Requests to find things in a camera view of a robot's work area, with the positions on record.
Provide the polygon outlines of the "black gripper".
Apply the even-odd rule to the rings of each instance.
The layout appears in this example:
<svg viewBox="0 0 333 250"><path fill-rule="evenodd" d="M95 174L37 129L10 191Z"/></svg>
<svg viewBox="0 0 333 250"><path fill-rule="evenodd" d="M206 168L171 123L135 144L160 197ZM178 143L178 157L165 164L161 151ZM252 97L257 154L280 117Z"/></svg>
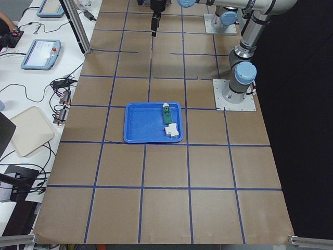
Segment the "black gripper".
<svg viewBox="0 0 333 250"><path fill-rule="evenodd" d="M153 11L151 18L151 36L156 37L161 19L161 13L165 11L167 0L150 0L150 9Z"/></svg>

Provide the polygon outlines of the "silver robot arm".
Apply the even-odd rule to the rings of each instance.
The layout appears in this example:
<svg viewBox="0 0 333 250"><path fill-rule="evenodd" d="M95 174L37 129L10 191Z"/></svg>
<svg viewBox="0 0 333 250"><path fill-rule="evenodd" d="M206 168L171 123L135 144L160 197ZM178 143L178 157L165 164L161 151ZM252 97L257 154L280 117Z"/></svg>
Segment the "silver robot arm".
<svg viewBox="0 0 333 250"><path fill-rule="evenodd" d="M211 25L220 30L229 27L237 21L237 11L235 7L216 6Z"/></svg>
<svg viewBox="0 0 333 250"><path fill-rule="evenodd" d="M258 39L274 15L287 12L296 1L178 1L184 8L195 4L216 6L215 17L220 24L228 26L235 21L230 14L236 15L230 8L252 11L250 19L242 30L241 40L230 52L228 60L230 70L229 84L222 90L223 98L232 104L240 104L247 96L247 89L254 82L257 69L250 62L257 48Z"/></svg>

